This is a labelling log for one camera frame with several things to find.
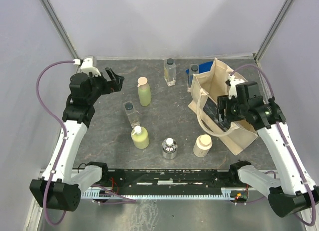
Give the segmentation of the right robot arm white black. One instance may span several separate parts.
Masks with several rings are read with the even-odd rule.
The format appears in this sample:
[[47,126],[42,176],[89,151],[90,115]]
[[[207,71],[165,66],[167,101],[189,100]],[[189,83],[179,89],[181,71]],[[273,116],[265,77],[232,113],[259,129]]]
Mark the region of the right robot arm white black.
[[319,202],[319,187],[304,168],[291,141],[285,116],[269,98],[265,103],[256,82],[241,79],[226,81],[227,95],[218,96],[219,119],[233,123],[246,121],[266,145],[279,179],[257,170],[250,162],[231,165],[228,181],[238,187],[243,183],[256,189],[265,197],[279,217],[310,208],[315,212]]

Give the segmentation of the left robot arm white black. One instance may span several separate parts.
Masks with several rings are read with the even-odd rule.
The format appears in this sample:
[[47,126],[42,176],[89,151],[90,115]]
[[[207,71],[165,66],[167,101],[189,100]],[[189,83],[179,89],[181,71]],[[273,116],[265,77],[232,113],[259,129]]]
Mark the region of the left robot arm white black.
[[62,116],[64,127],[57,146],[41,178],[33,179],[29,187],[42,208],[74,211],[81,195],[93,184],[106,186],[110,181],[103,162],[89,162],[82,172],[72,174],[79,145],[95,113],[94,103],[101,95],[119,92],[123,85],[123,76],[111,68],[105,68],[105,72],[110,80],[93,72],[80,72],[70,78],[70,94]]

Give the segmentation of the clear square bottle back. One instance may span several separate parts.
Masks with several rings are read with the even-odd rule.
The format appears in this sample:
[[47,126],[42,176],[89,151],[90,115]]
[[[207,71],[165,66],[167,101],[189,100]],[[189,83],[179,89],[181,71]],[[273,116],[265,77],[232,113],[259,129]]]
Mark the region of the clear square bottle back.
[[176,63],[172,58],[168,58],[165,61],[164,78],[169,87],[176,84]]

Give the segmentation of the small circuit board red led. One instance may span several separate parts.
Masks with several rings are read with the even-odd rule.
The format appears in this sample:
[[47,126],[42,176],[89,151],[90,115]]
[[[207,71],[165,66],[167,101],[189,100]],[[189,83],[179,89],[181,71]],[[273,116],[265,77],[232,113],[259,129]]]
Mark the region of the small circuit board red led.
[[237,193],[234,196],[234,201],[235,202],[246,202],[248,200],[249,196],[247,193]]

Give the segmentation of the beige canvas tote bag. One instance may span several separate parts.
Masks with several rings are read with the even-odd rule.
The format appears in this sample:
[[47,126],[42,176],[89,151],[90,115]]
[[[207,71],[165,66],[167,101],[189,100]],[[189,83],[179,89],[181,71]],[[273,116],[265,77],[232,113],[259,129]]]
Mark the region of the beige canvas tote bag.
[[234,154],[240,154],[258,138],[256,131],[246,121],[222,120],[218,112],[218,96],[228,95],[228,75],[233,71],[226,63],[215,59],[208,71],[194,75],[188,105],[198,118],[201,128],[209,135],[218,137]]

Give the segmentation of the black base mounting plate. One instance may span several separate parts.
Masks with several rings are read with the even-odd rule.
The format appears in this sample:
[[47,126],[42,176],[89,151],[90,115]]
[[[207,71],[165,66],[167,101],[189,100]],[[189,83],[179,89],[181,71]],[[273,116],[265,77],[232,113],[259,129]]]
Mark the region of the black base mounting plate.
[[97,184],[119,195],[220,194],[247,187],[229,170],[215,169],[109,169]]

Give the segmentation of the yellow green pump bottle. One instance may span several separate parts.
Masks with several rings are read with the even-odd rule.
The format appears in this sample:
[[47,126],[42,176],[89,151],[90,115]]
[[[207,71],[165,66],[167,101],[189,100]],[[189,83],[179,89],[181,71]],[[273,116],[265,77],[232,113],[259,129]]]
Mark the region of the yellow green pump bottle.
[[149,145],[148,132],[144,127],[135,126],[131,132],[131,139],[137,149],[145,149]]

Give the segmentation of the silver round bottle white cap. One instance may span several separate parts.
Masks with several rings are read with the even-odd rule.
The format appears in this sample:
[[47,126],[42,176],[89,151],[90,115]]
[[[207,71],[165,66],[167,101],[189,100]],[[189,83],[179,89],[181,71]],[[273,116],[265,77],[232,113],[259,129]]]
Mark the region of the silver round bottle white cap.
[[162,154],[165,159],[172,160],[177,155],[178,144],[173,138],[167,138],[162,143]]

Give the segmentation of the left aluminium frame post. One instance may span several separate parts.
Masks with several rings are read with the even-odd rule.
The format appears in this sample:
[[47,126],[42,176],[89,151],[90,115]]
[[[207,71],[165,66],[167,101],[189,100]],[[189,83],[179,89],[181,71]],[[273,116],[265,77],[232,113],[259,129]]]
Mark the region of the left aluminium frame post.
[[45,12],[47,13],[50,21],[52,22],[55,30],[57,31],[59,37],[61,38],[63,44],[67,48],[67,50],[70,53],[70,55],[72,56],[72,58],[79,59],[80,57],[79,57],[74,45],[72,44],[71,39],[69,38],[62,22],[58,18],[57,14],[55,12],[55,9],[54,9],[52,3],[50,2],[50,0],[39,0],[39,1],[42,4]]

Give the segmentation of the blue cloth behind bag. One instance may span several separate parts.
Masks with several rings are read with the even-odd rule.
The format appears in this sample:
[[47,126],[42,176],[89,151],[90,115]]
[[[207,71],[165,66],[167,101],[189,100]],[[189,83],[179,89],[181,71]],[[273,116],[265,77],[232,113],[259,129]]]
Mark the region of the blue cloth behind bag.
[[198,64],[199,73],[204,73],[204,72],[210,71],[213,63],[214,63],[214,61],[208,61],[208,62],[205,62],[202,64]]

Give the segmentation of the right aluminium frame post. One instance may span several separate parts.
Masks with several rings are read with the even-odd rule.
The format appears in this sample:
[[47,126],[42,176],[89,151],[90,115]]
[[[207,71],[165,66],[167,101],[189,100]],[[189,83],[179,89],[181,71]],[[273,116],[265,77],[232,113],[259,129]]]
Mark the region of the right aluminium frame post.
[[278,31],[281,23],[284,21],[286,15],[288,14],[291,6],[295,0],[285,0],[282,4],[278,14],[276,15],[274,21],[272,22],[265,38],[263,39],[258,51],[254,55],[254,60],[258,63],[263,55],[265,54],[267,48],[269,47],[271,41],[273,40],[276,32]]

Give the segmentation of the clear square bottle dark cap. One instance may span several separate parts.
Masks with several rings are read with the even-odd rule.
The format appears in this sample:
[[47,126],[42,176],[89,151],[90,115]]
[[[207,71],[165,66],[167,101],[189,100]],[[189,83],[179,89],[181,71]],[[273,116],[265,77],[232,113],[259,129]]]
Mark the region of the clear square bottle dark cap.
[[138,113],[131,101],[124,102],[124,110],[132,129],[134,129],[136,126],[140,126]]

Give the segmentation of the beige jar wide lid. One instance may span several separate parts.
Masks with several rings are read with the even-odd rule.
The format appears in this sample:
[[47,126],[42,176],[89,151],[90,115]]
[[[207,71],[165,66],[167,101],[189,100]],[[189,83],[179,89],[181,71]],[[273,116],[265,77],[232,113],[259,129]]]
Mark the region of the beige jar wide lid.
[[200,135],[196,139],[196,143],[193,148],[193,153],[200,158],[205,157],[209,150],[211,149],[213,145],[212,139],[209,135]]

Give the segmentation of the aluminium frame post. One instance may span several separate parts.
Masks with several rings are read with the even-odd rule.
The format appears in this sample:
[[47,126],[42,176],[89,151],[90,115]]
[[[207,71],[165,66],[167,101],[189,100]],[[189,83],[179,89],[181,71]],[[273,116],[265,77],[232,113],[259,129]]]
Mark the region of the aluminium frame post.
[[285,0],[282,4],[278,14],[276,15],[274,21],[272,22],[265,38],[263,39],[258,51],[254,55],[254,60],[258,63],[263,55],[265,54],[267,48],[269,47],[271,41],[273,40],[276,32],[278,31],[281,23],[284,21],[286,15],[288,14],[291,6],[295,0]]
[[59,37],[61,38],[63,44],[67,48],[67,50],[70,53],[70,55],[72,56],[72,58],[79,59],[80,57],[79,57],[74,45],[72,44],[71,39],[69,38],[62,22],[58,18],[57,14],[55,12],[55,9],[54,9],[52,3],[50,2],[50,0],[39,0],[39,1],[42,4],[45,12],[47,13],[50,21],[52,22],[55,30],[57,31]]

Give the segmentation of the green bottle beige flip cap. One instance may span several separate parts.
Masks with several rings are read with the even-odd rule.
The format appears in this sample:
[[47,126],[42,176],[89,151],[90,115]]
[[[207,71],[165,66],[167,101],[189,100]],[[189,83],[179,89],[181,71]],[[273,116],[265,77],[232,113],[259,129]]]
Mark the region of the green bottle beige flip cap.
[[146,77],[139,77],[137,80],[138,96],[142,106],[147,106],[151,102],[151,90]]

